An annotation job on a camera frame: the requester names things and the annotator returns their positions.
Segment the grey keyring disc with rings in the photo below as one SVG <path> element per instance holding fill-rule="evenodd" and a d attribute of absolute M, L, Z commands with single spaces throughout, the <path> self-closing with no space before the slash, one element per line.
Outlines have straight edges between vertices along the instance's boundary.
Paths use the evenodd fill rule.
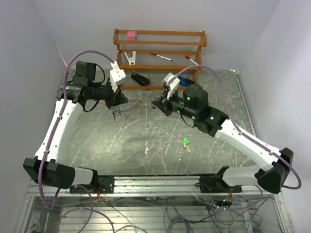
<path fill-rule="evenodd" d="M 113 106 L 109 111 L 110 113 L 115 112 L 116 115 L 119 115 L 118 108 L 121 110 L 121 115 L 128 115 L 135 111 L 141 111 L 142 101 L 137 99 L 129 99 L 127 104 Z"/>

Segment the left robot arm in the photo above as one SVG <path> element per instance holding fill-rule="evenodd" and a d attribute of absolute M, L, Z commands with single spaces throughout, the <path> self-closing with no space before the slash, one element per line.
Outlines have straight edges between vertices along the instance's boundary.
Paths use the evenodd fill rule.
<path fill-rule="evenodd" d="M 105 101 L 107 108 L 127 103 L 121 92 L 126 75 L 117 62 L 111 63 L 106 83 L 96 82 L 97 64 L 78 61 L 72 81 L 58 88 L 55 111 L 47 134 L 33 158 L 26 158 L 24 169 L 40 188 L 51 186 L 68 189 L 81 184 L 89 193 L 99 188 L 99 175 L 94 169 L 64 164 L 70 135 L 86 103 Z"/>

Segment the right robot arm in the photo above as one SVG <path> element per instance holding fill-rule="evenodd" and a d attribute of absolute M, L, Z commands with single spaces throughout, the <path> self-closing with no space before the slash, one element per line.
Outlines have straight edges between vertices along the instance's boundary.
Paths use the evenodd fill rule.
<path fill-rule="evenodd" d="M 235 186 L 257 185 L 272 194 L 281 191 L 294 153 L 289 148 L 280 150 L 268 145 L 235 125 L 227 114 L 209 105 L 208 93 L 200 85 L 189 85 L 182 97 L 167 89 L 152 101 L 152 105 L 166 116 L 175 112 L 192 119 L 199 131 L 232 145 L 256 163 L 242 168 L 222 167 L 212 175 L 212 180 L 206 184 L 208 188 L 225 192 Z"/>

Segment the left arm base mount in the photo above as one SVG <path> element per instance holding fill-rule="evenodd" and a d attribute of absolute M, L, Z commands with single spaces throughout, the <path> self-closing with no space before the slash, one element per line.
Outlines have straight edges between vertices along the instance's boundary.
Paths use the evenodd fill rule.
<path fill-rule="evenodd" d="M 96 192 L 100 194 L 112 194 L 114 192 L 115 179 L 113 176 L 99 176 Z"/>

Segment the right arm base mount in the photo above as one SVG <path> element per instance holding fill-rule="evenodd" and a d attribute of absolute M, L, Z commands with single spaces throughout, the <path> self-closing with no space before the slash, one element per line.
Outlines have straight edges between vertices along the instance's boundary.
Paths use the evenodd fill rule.
<path fill-rule="evenodd" d="M 229 193 L 230 190 L 233 193 L 242 192 L 241 185 L 229 186 L 222 178 L 214 175 L 200 176 L 199 181 L 194 186 L 199 187 L 201 193 Z"/>

